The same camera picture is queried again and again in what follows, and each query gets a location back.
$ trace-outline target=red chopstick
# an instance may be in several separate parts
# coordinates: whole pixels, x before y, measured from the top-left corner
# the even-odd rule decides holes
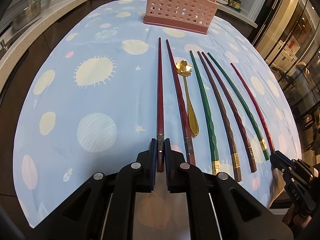
[[[250,91],[248,85],[245,83],[243,77],[241,76],[241,74],[239,73],[239,71],[237,70],[237,68],[235,67],[235,65],[233,65],[233,63],[231,63],[231,66],[233,67],[233,69],[235,70],[235,72],[237,73],[238,77],[240,78],[245,90],[247,90],[248,94],[249,94],[249,97],[251,98],[252,100],[252,103],[254,105],[254,107],[256,108],[256,111],[258,113],[258,116],[260,118],[260,121],[262,123],[262,126],[263,126],[263,129],[264,129],[264,132],[267,136],[267,141],[268,141],[268,144],[269,144],[269,147],[270,147],[270,151],[271,151],[271,154],[274,154],[275,153],[275,147],[273,146],[273,143],[272,143],[272,139],[271,139],[271,136],[270,136],[270,132],[269,132],[269,129],[268,129],[268,126],[266,124],[266,121],[264,120],[264,117],[262,115],[262,112],[258,106],[258,103],[257,103],[257,100],[254,98],[252,92]]]
[[[158,140],[158,171],[164,171],[164,114],[163,114],[163,88],[162,88],[162,58],[161,38],[158,42],[158,100],[157,100],[157,140]]]
[[[181,125],[182,125],[182,132],[184,137],[184,146],[186,148],[186,155],[187,155],[187,161],[188,163],[192,165],[196,165],[195,160],[195,153],[193,151],[193,143],[192,143],[192,132],[190,130],[189,121],[188,121],[188,115],[186,111],[186,107],[183,100],[182,90],[180,86],[180,81],[176,69],[176,64],[174,63],[173,55],[171,52],[169,41],[165,41],[167,43],[167,49],[169,53],[169,59],[172,69],[172,75],[174,80],[174,85],[176,88],[177,93],[177,99],[178,99],[178,105],[179,105],[179,111],[180,111],[180,118],[181,118]]]

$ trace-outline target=plate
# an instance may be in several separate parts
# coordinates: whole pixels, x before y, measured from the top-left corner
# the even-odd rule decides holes
[[[228,4],[228,2],[226,2],[224,0],[216,0],[216,2],[221,3],[221,4]]]

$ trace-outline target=green chopstick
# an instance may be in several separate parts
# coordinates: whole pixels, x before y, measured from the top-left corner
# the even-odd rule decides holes
[[[217,138],[214,134],[214,126],[213,126],[213,122],[212,122],[212,118],[211,118],[211,111],[210,111],[210,107],[209,107],[208,98],[207,98],[207,95],[204,90],[203,82],[202,82],[202,79],[200,76],[200,72],[199,72],[195,57],[193,56],[191,50],[190,50],[190,55],[191,55],[193,67],[196,71],[196,76],[197,76],[197,80],[198,80],[198,84],[199,84],[202,104],[204,107],[205,120],[207,122],[210,153],[211,153],[212,173],[213,173],[213,175],[216,175],[217,173],[220,172],[220,161],[219,161],[219,153],[218,153],[218,148],[217,148]]]
[[[269,160],[270,159],[270,155],[269,155],[269,152],[268,152],[268,148],[267,148],[266,142],[265,142],[265,140],[264,140],[264,138],[263,138],[263,136],[262,136],[262,134],[261,134],[261,132],[259,130],[259,127],[258,127],[256,121],[254,120],[253,115],[251,114],[251,112],[249,110],[249,107],[248,107],[247,103],[244,101],[244,99],[241,96],[239,90],[236,88],[236,86],[231,81],[231,79],[228,77],[227,73],[223,70],[223,68],[220,66],[220,64],[214,59],[214,57],[209,52],[207,54],[212,59],[212,61],[216,64],[216,66],[220,69],[220,71],[222,72],[222,74],[224,75],[226,80],[228,81],[229,85],[231,86],[231,88],[235,92],[236,96],[240,100],[240,102],[241,102],[241,104],[242,104],[247,116],[249,117],[249,120],[250,120],[250,122],[251,122],[251,124],[253,126],[253,129],[254,129],[257,137],[258,137],[261,149],[263,151],[264,158],[265,158],[266,161]]]

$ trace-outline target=gold spoon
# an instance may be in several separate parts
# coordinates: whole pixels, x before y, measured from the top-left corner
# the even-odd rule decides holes
[[[199,125],[198,125],[195,111],[193,110],[193,107],[191,104],[191,100],[188,92],[187,79],[186,79],[186,77],[191,75],[191,71],[193,68],[185,60],[182,60],[181,62],[177,62],[176,68],[177,68],[178,74],[180,76],[183,76],[183,82],[184,82],[184,87],[185,87],[186,96],[187,96],[188,118],[189,118],[190,129],[191,129],[191,132],[195,136],[197,136],[199,134]]]

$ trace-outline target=brown chopstick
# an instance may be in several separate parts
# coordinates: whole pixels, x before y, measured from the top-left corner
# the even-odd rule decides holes
[[[220,87],[222,88],[223,90],[223,93],[225,94],[227,100],[228,100],[228,103],[231,107],[231,110],[233,112],[233,115],[236,119],[236,122],[237,122],[237,125],[239,127],[239,130],[240,130],[240,134],[241,134],[241,137],[242,137],[242,140],[243,140],[243,143],[244,143],[244,147],[245,147],[245,150],[247,152],[247,156],[248,156],[248,161],[249,161],[249,165],[250,165],[250,170],[251,172],[256,172],[257,171],[257,166],[256,166],[256,162],[254,160],[254,156],[253,156],[253,152],[252,152],[252,148],[251,148],[251,145],[250,145],[250,141],[248,139],[248,136],[247,136],[247,132],[244,128],[244,125],[241,121],[241,118],[240,118],[240,115],[237,111],[237,108],[236,108],[236,105],[235,103],[233,102],[226,86],[224,85],[222,79],[220,78],[218,72],[215,70],[215,68],[213,67],[212,63],[210,62],[210,60],[207,58],[206,54],[204,54],[204,52],[202,52],[202,55],[204,56],[205,60],[207,61],[208,65],[210,66],[211,70],[213,71],[213,74],[215,75],[215,77],[217,78],[219,84],[220,84]],[[233,169],[235,169],[235,166],[240,166],[239,164],[239,159],[237,158],[232,158],[232,164],[233,164]]]
[[[269,147],[270,147],[270,152],[271,152],[271,154],[274,154],[275,153],[275,147],[273,146],[273,142],[272,142],[272,139],[271,139],[271,136],[270,136],[270,132],[269,132],[268,126],[266,124],[266,121],[264,120],[264,117],[263,117],[262,112],[261,112],[261,110],[260,110],[260,108],[258,106],[258,103],[257,103],[256,99],[254,98],[254,96],[253,96],[251,90],[249,89],[248,85],[244,81],[243,77],[241,76],[241,74],[239,73],[237,68],[235,67],[235,65],[233,65],[233,63],[231,63],[231,66],[233,67],[233,69],[237,73],[237,75],[238,75],[239,79],[241,80],[245,90],[247,90],[247,92],[249,94],[249,97],[251,98],[251,101],[252,101],[254,107],[256,108],[256,111],[257,111],[258,116],[260,118],[260,121],[262,123],[262,127],[263,127],[264,132],[265,132],[266,137],[267,137],[267,141],[268,141],[268,144],[269,144]]]
[[[220,109],[220,113],[222,116],[222,120],[223,120],[223,124],[224,124],[224,128],[226,130],[226,134],[227,134],[227,138],[228,138],[228,143],[229,143],[229,149],[230,149],[230,153],[231,153],[231,159],[232,159],[232,164],[233,164],[233,174],[235,176],[235,181],[236,182],[240,182],[242,180],[241,178],[241,169],[240,169],[240,164],[239,164],[239,158],[238,158],[238,152],[237,152],[237,147],[234,141],[234,137],[233,137],[233,132],[231,130],[230,127],[230,122],[229,119],[227,117],[227,112],[226,109],[223,105],[223,101],[221,99],[221,96],[219,94],[218,88],[211,76],[211,73],[209,71],[209,68],[207,67],[203,57],[201,56],[200,52],[198,51],[198,55],[200,57],[200,60],[202,62],[202,65],[204,67],[205,72],[207,73],[209,82],[212,86],[213,89],[213,93],[217,99],[217,103]]]
[[[182,90],[181,90],[181,86],[180,86],[180,81],[179,81],[176,65],[174,63],[174,59],[173,59],[173,55],[171,52],[169,41],[166,40],[165,42],[167,44],[174,85],[175,85],[176,93],[177,93],[177,99],[178,99],[178,105],[179,105],[179,111],[180,111],[180,119],[181,119],[187,161],[188,161],[188,163],[190,163],[192,165],[196,165],[195,153],[193,150],[193,143],[192,143],[192,132],[191,132],[189,122],[188,122],[188,115],[187,115],[186,107],[185,107],[184,100],[183,100],[183,95],[182,95]]]
[[[157,100],[157,140],[158,140],[158,171],[164,171],[164,114],[163,114],[163,88],[162,88],[162,58],[161,38],[158,41],[158,100]]]

